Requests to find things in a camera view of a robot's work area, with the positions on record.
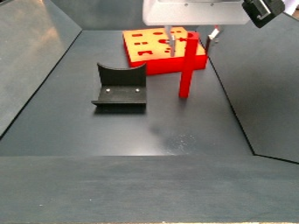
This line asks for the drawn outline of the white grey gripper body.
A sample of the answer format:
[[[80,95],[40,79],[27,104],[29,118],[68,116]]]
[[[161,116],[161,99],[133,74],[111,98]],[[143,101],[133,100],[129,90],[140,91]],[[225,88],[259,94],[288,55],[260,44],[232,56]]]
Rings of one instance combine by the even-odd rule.
[[[147,25],[243,25],[241,0],[144,0]]]

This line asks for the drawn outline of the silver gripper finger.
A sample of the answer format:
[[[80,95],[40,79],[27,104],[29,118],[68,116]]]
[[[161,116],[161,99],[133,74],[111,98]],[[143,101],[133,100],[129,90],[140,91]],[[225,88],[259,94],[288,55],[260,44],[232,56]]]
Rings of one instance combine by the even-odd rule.
[[[220,35],[220,27],[216,25],[213,27],[213,30],[211,34],[207,36],[207,42],[205,42],[205,52],[211,49],[211,42],[216,39],[216,37]]]
[[[176,41],[176,38],[175,38],[175,35],[172,34],[172,27],[169,25],[165,25],[164,26],[164,31],[165,31],[165,34],[167,34],[167,37],[168,37],[168,45],[171,47],[171,57],[175,56],[175,41]]]

